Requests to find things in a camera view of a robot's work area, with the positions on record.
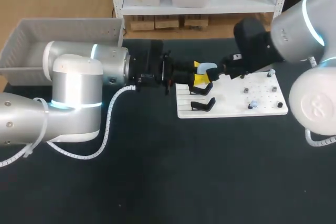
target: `yellow object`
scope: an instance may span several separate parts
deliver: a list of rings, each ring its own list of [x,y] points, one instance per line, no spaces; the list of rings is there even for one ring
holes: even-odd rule
[[[194,86],[200,85],[200,84],[208,84],[210,83],[209,77],[207,74],[195,74],[194,75]]]

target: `white pegboard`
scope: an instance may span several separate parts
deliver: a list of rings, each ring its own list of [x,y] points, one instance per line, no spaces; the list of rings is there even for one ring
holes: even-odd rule
[[[190,102],[208,104],[215,97],[216,103],[209,112],[192,110]],[[177,115],[179,118],[229,118],[239,116],[286,115],[288,108],[275,75],[267,77],[266,72],[252,73],[244,79],[230,79],[224,74],[213,82],[213,88],[207,96],[190,94],[188,85],[176,85]],[[257,101],[258,107],[249,109],[251,101]]]

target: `logo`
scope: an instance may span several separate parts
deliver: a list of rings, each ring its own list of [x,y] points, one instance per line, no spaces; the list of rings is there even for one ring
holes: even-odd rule
[[[301,108],[305,116],[313,122],[328,120],[334,116],[333,102],[323,93],[303,97]]]

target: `wooden block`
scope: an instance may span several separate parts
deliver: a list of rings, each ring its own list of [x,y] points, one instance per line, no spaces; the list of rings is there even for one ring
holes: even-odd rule
[[[154,30],[154,16],[132,16],[130,20],[130,27],[132,31]]]
[[[186,15],[184,19],[184,26],[186,27],[199,27],[201,30],[204,30],[208,24],[208,15]]]
[[[178,15],[158,15],[155,16],[155,29],[179,28]]]
[[[259,19],[264,26],[269,26],[273,20],[273,13],[256,13],[256,18]]]

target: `cable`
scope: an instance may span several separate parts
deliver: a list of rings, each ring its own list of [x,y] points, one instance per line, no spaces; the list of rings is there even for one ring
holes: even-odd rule
[[[109,138],[109,131],[110,131],[110,122],[111,122],[111,114],[112,114],[112,108],[114,106],[114,103],[116,101],[116,99],[118,98],[119,95],[121,95],[123,92],[125,91],[129,91],[129,90],[135,90],[135,86],[126,86],[123,87],[122,89],[118,90],[117,93],[114,94],[114,96],[112,97],[111,101],[110,101],[110,105],[109,105],[109,109],[107,111],[107,118],[106,118],[106,128],[105,128],[105,134],[104,134],[104,139],[103,142],[100,146],[100,148],[93,154],[88,155],[88,156],[82,156],[82,155],[77,155],[77,154],[73,154],[70,152],[67,152],[63,149],[61,149],[60,147],[58,147],[56,144],[54,143],[47,143],[49,144],[53,149],[55,149],[56,151],[68,156],[68,157],[72,157],[72,158],[76,158],[76,159],[93,159],[95,157],[97,157],[99,154],[102,153],[102,151],[104,150],[108,138]]]
[[[35,141],[34,144],[27,144],[21,151],[19,151],[18,153],[16,153],[14,156],[10,157],[9,159],[6,159],[2,162],[0,162],[0,167],[4,167],[6,165],[9,165],[15,161],[17,161],[20,157],[22,157],[24,155],[24,157],[27,157],[28,155],[30,155],[33,152],[33,149],[41,142],[41,140],[43,139],[44,135],[46,134],[47,131],[47,125],[48,125],[48,104],[47,102],[42,99],[42,98],[34,98],[35,101],[40,100],[43,107],[44,107],[44,111],[45,111],[45,119],[43,122],[43,126],[40,132],[40,135],[38,136],[37,140]]]
[[[316,60],[315,60],[314,56],[309,57],[308,60],[309,60],[309,63],[310,63],[310,65],[311,65],[312,68],[314,68],[314,67],[317,66],[317,63],[316,63]]]
[[[314,141],[313,139],[311,139],[311,133],[309,129],[306,129],[305,133],[307,143],[313,147],[322,147],[336,142],[336,136],[332,136],[330,138],[321,141]]]
[[[13,157],[10,157],[9,159],[6,159],[6,160],[0,162],[0,167],[10,165],[14,161],[17,161],[20,157],[22,157],[22,155],[24,155],[26,153],[26,151],[30,148],[31,145],[32,144],[27,144],[21,151],[16,153]]]
[[[30,146],[30,148],[27,149],[25,155],[23,157],[28,157],[31,153],[33,153],[33,149],[42,141],[44,135],[46,134],[47,131],[47,126],[48,126],[48,115],[49,115],[49,108],[48,108],[48,104],[47,102],[42,99],[42,98],[34,98],[34,101],[41,101],[43,108],[44,108],[44,113],[45,113],[45,117],[44,117],[44,121],[43,121],[43,125],[42,125],[42,129],[40,132],[40,135],[38,136],[37,140],[35,141],[34,144],[32,144]]]

